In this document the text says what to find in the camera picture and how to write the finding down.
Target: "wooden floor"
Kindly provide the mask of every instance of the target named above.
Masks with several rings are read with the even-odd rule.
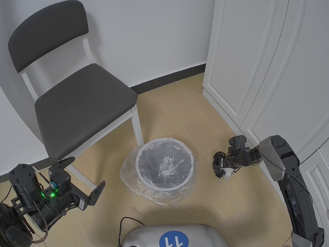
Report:
[[[81,172],[95,183],[105,180],[106,187],[96,206],[84,212],[73,209],[57,222],[45,241],[47,247],[116,247],[123,216],[148,225],[210,224],[232,247],[284,244],[291,232],[288,212],[260,167],[242,168],[228,180],[214,175],[213,155],[226,152],[228,139],[235,134],[203,97],[202,80],[203,74],[180,80],[143,93],[137,101],[145,142],[173,137],[196,154],[199,170],[191,194],[176,205],[161,207],[124,185],[119,177],[121,164],[136,146],[131,121],[126,121],[76,159],[74,165]],[[75,176],[72,181],[89,194],[91,189]],[[0,184],[0,198],[9,187],[8,182]],[[9,204],[14,196],[11,192],[5,202]],[[123,237],[137,225],[125,220]]]

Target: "blue round sticker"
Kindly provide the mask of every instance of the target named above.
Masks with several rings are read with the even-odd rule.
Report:
[[[160,247],[188,247],[187,236],[179,231],[170,231],[163,234],[159,241]]]

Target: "white sticker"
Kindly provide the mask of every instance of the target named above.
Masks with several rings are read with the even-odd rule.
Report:
[[[84,200],[80,199],[79,209],[83,209],[83,206],[84,206]]]

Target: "chair leg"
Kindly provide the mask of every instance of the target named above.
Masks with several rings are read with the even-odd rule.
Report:
[[[73,175],[75,175],[78,179],[80,179],[83,183],[91,187],[93,190],[97,187],[93,182],[91,182],[88,178],[86,178],[79,170],[77,170],[72,164],[68,165],[67,170],[71,171]]]
[[[137,105],[131,109],[131,112],[133,113],[133,116],[131,118],[131,122],[133,123],[133,128],[136,136],[136,141],[137,145],[141,146],[144,144],[143,141],[143,135],[142,135],[142,129],[141,129],[141,124],[139,122],[139,117],[138,117],[138,111],[137,111]]]

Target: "clear tape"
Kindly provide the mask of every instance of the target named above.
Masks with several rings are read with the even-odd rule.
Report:
[[[191,192],[197,168],[195,155],[183,142],[160,138],[134,148],[120,178],[133,192],[166,206]]]

